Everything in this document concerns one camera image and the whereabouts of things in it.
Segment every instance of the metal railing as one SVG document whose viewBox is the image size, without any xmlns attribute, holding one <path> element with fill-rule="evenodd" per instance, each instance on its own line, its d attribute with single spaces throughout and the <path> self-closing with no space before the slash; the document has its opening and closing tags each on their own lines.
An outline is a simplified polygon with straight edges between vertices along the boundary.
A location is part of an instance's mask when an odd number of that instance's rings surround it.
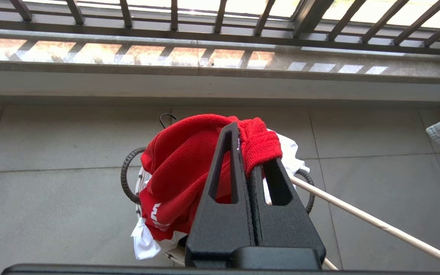
<svg viewBox="0 0 440 275">
<path fill-rule="evenodd" d="M 408 1 L 397 0 L 368 24 L 351 21 L 365 0 L 355 0 L 339 21 L 322 19 L 333 0 L 302 0 L 291 21 L 269 20 L 275 0 L 266 1 L 258 19 L 225 17 L 227 0 L 220 0 L 216 17 L 179 14 L 178 0 L 171 0 L 170 13 L 131 11 L 127 0 L 120 10 L 76 0 L 67 6 L 0 0 L 0 29 L 440 55 L 440 29 L 421 27 L 440 11 L 440 0 L 410 26 L 387 25 Z"/>
</svg>

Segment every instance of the gray tile wall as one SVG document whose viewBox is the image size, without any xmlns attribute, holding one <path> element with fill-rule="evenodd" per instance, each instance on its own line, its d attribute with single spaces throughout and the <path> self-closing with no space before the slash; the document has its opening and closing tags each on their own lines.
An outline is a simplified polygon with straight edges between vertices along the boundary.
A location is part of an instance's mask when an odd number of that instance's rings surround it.
<svg viewBox="0 0 440 275">
<path fill-rule="evenodd" d="M 134 259 L 136 216 L 118 184 L 124 157 L 171 111 L 260 116 L 298 143 L 316 186 L 440 249 L 440 148 L 425 133 L 440 121 L 438 108 L 4 107 L 0 272 L 22 262 L 172 266 Z M 311 218 L 339 268 L 440 270 L 440 261 L 321 199 Z"/>
</svg>

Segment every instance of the balcony railing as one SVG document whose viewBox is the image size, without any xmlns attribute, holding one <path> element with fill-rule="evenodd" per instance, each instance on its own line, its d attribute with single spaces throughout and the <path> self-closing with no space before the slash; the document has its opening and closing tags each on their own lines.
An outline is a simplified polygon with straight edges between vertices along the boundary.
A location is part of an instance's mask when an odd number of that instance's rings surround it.
<svg viewBox="0 0 440 275">
<path fill-rule="evenodd" d="M 440 11 L 440 0 L 409 26 L 388 24 L 409 0 L 395 1 L 373 24 L 351 21 L 365 0 L 353 1 L 337 21 L 322 19 L 333 0 L 302 0 L 289 20 L 269 15 L 275 0 L 266 1 L 257 19 L 225 16 L 227 0 L 220 0 L 215 17 L 185 14 L 178 0 L 166 8 L 170 13 L 132 10 L 127 0 L 120 9 L 56 2 L 0 0 L 0 29 L 440 55 L 440 29 L 422 27 Z"/>
</svg>

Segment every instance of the metal hook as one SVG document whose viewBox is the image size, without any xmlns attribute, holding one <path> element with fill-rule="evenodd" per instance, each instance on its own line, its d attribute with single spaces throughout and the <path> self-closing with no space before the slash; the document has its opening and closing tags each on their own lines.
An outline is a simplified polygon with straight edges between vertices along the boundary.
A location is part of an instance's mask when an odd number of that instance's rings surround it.
<svg viewBox="0 0 440 275">
<path fill-rule="evenodd" d="M 162 121 L 162 117 L 164 115 L 169 115 L 170 117 L 174 118 L 174 120 L 178 120 L 178 118 L 175 115 L 173 115 L 172 113 L 163 113 L 162 115 L 160 115 L 159 121 L 164 129 L 166 129 L 166 125 L 164 125 L 164 122 Z"/>
</svg>

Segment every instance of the red knit fabric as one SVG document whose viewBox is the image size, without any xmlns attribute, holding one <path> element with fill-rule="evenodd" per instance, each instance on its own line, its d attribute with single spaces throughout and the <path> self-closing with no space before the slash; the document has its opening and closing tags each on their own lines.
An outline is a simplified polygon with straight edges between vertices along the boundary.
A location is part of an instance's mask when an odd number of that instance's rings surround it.
<svg viewBox="0 0 440 275">
<path fill-rule="evenodd" d="M 248 176 L 252 169 L 283 153 L 275 132 L 259 118 L 196 115 L 161 131 L 142 154 L 145 171 L 152 174 L 139 194 L 142 216 L 155 240 L 171 239 L 174 231 L 189 233 L 222 128 L 236 121 Z M 222 162 L 217 201 L 230 200 L 230 158 Z"/>
</svg>

